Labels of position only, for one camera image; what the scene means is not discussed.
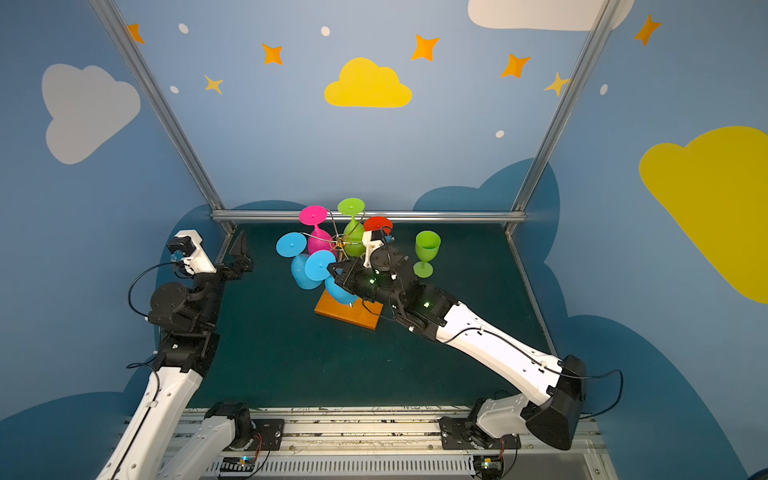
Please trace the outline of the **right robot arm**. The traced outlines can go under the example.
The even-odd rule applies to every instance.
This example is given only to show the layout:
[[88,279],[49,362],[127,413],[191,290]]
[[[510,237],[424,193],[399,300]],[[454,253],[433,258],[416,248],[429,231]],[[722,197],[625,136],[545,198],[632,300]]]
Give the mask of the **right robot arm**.
[[468,434],[500,439],[530,432],[558,450],[571,448],[583,406],[586,363],[539,351],[483,320],[465,303],[426,280],[432,268],[393,245],[326,266],[334,284],[364,301],[391,308],[397,323],[472,357],[511,383],[517,395],[485,399],[465,420]]

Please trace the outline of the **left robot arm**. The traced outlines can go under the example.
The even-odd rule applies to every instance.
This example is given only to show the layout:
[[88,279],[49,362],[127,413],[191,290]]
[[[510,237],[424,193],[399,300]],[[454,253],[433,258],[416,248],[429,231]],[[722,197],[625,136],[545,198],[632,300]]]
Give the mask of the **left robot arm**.
[[190,399],[208,374],[220,337],[216,332],[227,282],[253,269],[246,233],[232,244],[228,263],[213,263],[195,230],[180,230],[167,244],[169,266],[190,285],[158,287],[146,320],[161,330],[141,401],[99,476],[102,479],[199,479],[223,451],[246,450],[256,433],[243,402],[218,402],[201,427],[170,460],[164,455]]

